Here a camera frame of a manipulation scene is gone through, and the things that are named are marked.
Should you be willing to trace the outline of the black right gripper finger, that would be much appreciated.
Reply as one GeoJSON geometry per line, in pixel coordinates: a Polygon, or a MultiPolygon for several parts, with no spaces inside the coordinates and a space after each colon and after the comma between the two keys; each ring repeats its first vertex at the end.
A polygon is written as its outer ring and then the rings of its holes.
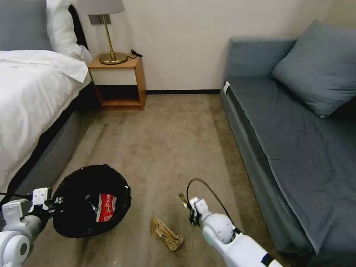
{"type": "Polygon", "coordinates": [[[179,194],[179,199],[182,201],[186,209],[192,209],[190,200],[188,200],[184,194],[179,194]]]}

